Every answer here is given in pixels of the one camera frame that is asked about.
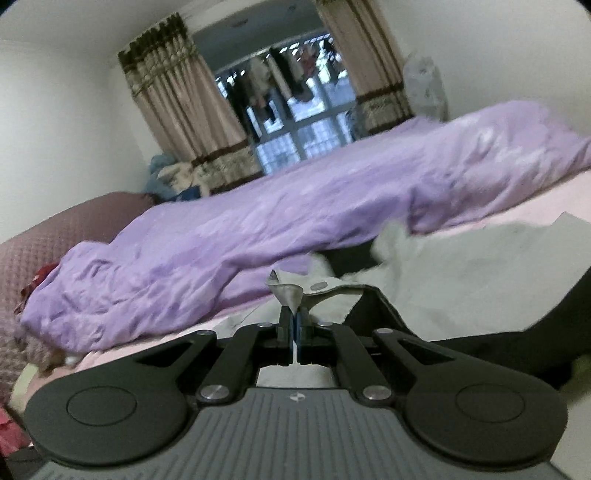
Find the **grey and black jacket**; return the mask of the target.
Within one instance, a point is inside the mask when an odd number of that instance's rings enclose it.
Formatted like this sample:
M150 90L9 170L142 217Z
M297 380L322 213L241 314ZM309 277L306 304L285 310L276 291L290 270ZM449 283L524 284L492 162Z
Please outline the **grey and black jacket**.
M393 223L363 245L315 253L308 274L273 271L273 282L334 323L375 287L421 339L555 388L590 353L590 226L570 214L430 237Z

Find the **pile of clothes by curtain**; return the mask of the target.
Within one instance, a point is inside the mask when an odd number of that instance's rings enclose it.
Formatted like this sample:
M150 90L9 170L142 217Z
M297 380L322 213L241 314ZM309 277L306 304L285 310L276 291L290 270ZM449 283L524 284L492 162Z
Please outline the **pile of clothes by curtain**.
M199 185L191 163L179 162L166 154L155 155L148 165L148 179L143 192L156 204L192 201L204 197L207 190Z

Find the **red clothes beside bed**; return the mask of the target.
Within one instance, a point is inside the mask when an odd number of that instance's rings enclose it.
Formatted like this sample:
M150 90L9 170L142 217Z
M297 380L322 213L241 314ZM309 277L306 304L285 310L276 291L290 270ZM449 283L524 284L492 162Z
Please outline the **red clothes beside bed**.
M14 313L19 315L23 312L28 299L34 290L47 278L47 276L59 265L58 262L44 265L40 268L33 278L20 291L20 301L14 309Z

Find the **window with hanging clothes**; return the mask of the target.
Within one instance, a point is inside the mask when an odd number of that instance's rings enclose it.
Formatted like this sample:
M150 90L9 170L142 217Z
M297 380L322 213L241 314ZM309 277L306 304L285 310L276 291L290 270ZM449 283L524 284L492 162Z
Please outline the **window with hanging clothes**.
M327 31L270 44L209 29L194 42L270 175L349 145L356 94Z

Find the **purple duvet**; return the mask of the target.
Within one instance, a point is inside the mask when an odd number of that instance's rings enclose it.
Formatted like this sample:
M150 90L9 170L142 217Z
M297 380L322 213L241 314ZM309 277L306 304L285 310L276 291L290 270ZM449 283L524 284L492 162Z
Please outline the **purple duvet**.
M77 244L33 291L20 329L72 354L181 331L263 297L270 270L304 272L311 252L361 244L391 220L419 234L477 221L589 166L589 138L535 102L417 117Z

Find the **left beige curtain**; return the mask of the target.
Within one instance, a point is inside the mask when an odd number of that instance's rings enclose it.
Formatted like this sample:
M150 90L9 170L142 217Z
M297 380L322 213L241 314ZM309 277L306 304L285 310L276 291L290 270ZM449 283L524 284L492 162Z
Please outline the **left beige curtain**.
M212 194L263 177L263 168L177 13L118 53L131 95L163 152L190 164Z

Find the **beige curtain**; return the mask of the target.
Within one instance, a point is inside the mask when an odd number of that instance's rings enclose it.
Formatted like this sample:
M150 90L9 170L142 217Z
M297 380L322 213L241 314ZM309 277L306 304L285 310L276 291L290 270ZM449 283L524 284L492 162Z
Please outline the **beige curtain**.
M263 177L263 168L177 13L118 53L131 95L163 152L190 164L212 194Z
M317 1L315 8L349 73L370 135L414 117L405 90L403 57L376 1Z

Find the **maroon quilted headboard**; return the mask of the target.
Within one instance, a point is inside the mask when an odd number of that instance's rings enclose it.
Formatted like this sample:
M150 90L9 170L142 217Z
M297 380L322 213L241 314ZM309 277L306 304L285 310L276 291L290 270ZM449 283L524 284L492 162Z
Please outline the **maroon quilted headboard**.
M1 244L1 402L9 402L29 364L41 371L61 365L65 353L32 337L15 313L21 290L44 266L82 241L111 242L154 206L147 194L109 193L62 211Z

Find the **covered standing fan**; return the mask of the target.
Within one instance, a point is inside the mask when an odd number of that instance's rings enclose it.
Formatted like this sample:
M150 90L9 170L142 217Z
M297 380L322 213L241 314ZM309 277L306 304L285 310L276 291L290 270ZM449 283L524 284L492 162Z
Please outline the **covered standing fan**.
M449 107L442 76L431 57L411 53L403 67L408 102L416 116L447 121Z

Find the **pink cartoon bed blanket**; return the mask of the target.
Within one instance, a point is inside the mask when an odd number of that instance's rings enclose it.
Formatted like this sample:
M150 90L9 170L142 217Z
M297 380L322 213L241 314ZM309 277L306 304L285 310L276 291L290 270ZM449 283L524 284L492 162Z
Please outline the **pink cartoon bed blanket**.
M455 235L464 231L478 230L492 225L515 222L532 225L549 225L557 220L557 218L564 212L568 212L585 221L590 220L589 171L565 179L511 209L488 216L476 222L438 231L434 233L433 236L437 238ZM236 312L242 313L248 311L259 306L259 304L266 302L266 300L266 298L263 298L243 304L235 309L219 313L211 320L201 322L179 332L145 340L138 340L104 352L91 352L84 355L75 365L58 367L47 375L41 374L36 366L29 364L24 368L13 387L9 405L22 411L35 391L57 378L132 355L199 329L212 329Z

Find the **right beige curtain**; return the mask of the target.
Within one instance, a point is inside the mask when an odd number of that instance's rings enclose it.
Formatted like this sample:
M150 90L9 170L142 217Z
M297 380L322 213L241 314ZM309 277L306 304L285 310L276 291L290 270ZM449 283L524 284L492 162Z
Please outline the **right beige curtain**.
M403 57L376 1L317 1L315 8L349 73L370 135L414 117L405 90Z

